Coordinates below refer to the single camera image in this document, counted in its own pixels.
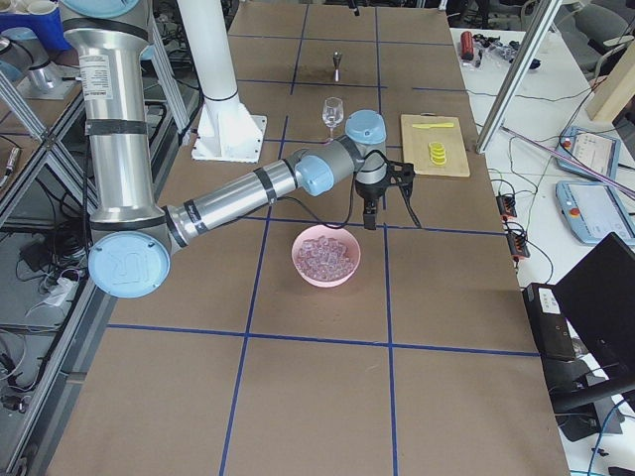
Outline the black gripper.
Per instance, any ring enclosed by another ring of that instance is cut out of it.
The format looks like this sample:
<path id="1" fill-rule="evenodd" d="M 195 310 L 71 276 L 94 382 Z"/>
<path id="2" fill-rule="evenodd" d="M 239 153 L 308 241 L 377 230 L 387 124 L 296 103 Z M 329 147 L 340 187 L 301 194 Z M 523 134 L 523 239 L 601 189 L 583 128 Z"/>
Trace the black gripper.
<path id="1" fill-rule="evenodd" d="M 374 183 L 355 181 L 356 193 L 364 200 L 363 226 L 365 229 L 376 228 L 378 203 L 385 195 L 386 189 L 387 181 L 384 179 Z"/>

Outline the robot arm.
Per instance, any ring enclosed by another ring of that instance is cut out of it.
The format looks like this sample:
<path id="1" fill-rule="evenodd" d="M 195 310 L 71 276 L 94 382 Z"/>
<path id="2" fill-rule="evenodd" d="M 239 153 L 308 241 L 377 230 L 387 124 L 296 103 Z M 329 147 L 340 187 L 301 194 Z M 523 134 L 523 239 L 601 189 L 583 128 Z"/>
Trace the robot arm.
<path id="1" fill-rule="evenodd" d="M 78 54 L 98 192 L 90 217 L 94 239 L 88 271 L 118 298 L 138 298 L 165 280 L 172 255 L 214 228 L 303 189 L 313 196 L 354 178 L 360 190 L 383 185 L 386 129 L 382 116 L 359 110 L 343 134 L 256 168 L 180 206 L 156 202 L 150 165 L 141 56 L 150 45 L 147 1 L 63 1 L 65 39 Z"/>

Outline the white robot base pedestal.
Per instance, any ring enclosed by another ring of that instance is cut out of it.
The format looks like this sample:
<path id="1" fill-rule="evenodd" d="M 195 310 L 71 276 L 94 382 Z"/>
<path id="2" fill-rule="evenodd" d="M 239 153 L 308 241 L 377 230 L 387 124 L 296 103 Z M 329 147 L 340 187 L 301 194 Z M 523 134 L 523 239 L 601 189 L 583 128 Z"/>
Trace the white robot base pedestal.
<path id="1" fill-rule="evenodd" d="M 203 96 L 192 157 L 255 164 L 267 118 L 252 115 L 239 97 L 221 4 L 184 0 L 178 5 Z"/>

